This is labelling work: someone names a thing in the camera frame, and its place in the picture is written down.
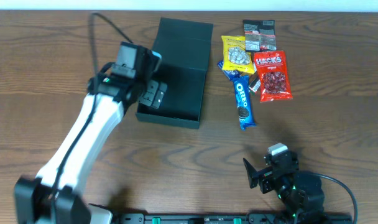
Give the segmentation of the black snack packet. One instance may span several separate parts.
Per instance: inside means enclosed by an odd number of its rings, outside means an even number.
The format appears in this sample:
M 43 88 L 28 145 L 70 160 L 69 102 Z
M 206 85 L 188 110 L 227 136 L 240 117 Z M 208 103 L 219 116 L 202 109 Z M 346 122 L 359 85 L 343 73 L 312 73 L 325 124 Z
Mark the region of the black snack packet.
M 243 20 L 246 52 L 277 50 L 274 20 Z

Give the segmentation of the blue Oreo cookie pack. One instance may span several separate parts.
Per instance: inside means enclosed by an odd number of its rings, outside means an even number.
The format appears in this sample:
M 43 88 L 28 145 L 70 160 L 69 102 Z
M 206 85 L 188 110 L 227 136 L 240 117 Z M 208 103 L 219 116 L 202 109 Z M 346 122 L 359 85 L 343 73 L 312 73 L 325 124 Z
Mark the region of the blue Oreo cookie pack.
M 249 93 L 249 76 L 244 75 L 233 78 L 233 87 L 239 116 L 239 124 L 241 129 L 245 131 L 248 127 L 256 125 L 252 114 L 252 105 Z

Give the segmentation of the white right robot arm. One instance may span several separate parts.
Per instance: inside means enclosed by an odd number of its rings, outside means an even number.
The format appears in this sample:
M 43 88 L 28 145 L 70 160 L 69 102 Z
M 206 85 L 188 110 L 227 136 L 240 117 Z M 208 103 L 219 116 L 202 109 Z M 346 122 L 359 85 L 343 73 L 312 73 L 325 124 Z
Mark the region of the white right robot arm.
M 285 205 L 285 211 L 275 216 L 274 223 L 326 223 L 323 215 L 325 195 L 319 177 L 299 171 L 297 154 L 284 150 L 268 153 L 268 165 L 256 170 L 247 159 L 243 160 L 249 180 L 249 187 L 259 187 L 263 194 L 276 192 Z

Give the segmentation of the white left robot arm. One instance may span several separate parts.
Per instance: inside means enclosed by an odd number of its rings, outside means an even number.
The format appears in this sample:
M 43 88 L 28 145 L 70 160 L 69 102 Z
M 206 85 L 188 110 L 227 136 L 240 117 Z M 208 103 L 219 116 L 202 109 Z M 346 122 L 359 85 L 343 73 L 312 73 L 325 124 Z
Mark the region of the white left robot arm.
M 95 160 L 113 129 L 135 102 L 158 108 L 166 84 L 152 79 L 162 56 L 121 42 L 115 62 L 95 70 L 80 114 L 58 151 L 34 179 L 14 186 L 18 223 L 113 223 L 112 211 L 84 203 Z

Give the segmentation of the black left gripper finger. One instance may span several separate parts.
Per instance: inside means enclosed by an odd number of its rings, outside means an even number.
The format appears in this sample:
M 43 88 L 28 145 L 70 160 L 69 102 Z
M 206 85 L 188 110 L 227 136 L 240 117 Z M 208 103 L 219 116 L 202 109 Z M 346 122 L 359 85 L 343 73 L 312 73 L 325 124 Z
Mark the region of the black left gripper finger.
M 153 100 L 152 105 L 151 105 L 152 108 L 159 109 L 160 104 L 161 104 L 161 102 L 162 102 L 162 100 L 165 96 L 166 91 L 167 91 L 167 84 L 160 82 L 159 87 L 158 87 L 157 91 L 155 92 L 155 97 L 154 97 L 154 100 Z
M 157 92 L 159 90 L 160 84 L 155 80 L 150 80 L 147 84 L 146 91 L 139 98 L 139 103 L 146 106 L 157 106 L 159 100 L 157 99 Z

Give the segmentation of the dark green box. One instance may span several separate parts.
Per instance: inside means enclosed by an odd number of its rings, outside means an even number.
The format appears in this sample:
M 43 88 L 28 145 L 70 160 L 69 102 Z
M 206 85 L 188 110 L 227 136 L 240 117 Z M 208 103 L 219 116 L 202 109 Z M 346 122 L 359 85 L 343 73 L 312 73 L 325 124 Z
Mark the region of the dark green box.
M 137 107 L 139 121 L 198 129 L 213 24 L 161 18 L 152 50 L 162 56 L 153 76 L 167 84 L 160 107 Z

